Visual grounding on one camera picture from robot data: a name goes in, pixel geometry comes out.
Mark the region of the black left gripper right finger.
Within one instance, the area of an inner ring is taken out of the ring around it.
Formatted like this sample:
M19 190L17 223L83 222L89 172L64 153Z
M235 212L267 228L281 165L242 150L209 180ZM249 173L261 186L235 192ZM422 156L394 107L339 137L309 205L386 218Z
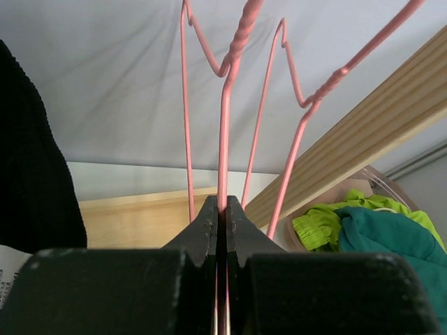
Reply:
M440 334L411 265L392 253L289 253L227 199L232 334Z

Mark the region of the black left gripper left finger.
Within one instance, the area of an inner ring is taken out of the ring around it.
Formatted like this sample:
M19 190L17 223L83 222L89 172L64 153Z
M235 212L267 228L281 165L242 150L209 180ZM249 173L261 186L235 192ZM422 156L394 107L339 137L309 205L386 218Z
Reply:
M1 310L2 334L213 334L217 199L159 249L47 249Z

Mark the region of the lime green shorts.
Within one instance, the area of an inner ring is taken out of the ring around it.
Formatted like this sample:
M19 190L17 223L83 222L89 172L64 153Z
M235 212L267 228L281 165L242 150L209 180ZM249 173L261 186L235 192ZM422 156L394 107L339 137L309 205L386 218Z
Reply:
M413 211L401 202L383 195L366 196L362 191L352 188L341 200L319 200L306 209L303 215L292 220L296 235L308 251L337 250L342 222L335 211L346 206L402 214L429 230L439 245L445 247L433 222L424 211Z

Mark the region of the teal shorts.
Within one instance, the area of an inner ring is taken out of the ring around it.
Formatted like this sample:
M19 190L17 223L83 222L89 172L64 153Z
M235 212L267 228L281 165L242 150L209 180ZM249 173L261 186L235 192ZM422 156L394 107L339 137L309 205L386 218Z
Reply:
M446 332L446 251L427 214L364 207L344 207L335 213L341 220L339 249L404 258L415 270Z

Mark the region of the black shorts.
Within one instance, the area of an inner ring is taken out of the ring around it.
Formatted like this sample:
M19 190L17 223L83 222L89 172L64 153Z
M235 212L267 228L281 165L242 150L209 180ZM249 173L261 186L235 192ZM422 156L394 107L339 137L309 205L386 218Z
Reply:
M42 98L5 43L1 44L1 244L25 253L87 247L73 180Z

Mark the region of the pink hanger of teal shorts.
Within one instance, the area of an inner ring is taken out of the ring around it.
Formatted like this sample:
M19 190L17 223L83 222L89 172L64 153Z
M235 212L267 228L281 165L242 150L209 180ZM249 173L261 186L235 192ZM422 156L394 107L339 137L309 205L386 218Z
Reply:
M248 43L254 28L256 18L261 9L262 1L247 1L242 10L242 16L238 22L237 29L230 42L228 52L219 64L207 43L198 20L192 13L189 1L183 1L180 14L180 41L181 41L181 69L182 69L182 100L184 113L184 136L186 151L186 175L187 191L189 200L189 220L196 217L192 172L191 155L191 131L189 118L189 96L188 78L186 64L186 34L185 25L193 27L198 42L202 48L205 58L213 73L224 78L221 92L220 125L219 125L219 153L218 153L218 182L217 182L217 205L219 213L223 213L227 207L228 195L228 153L229 153L229 126L230 126L230 96L234 81L240 69L240 61L245 46Z

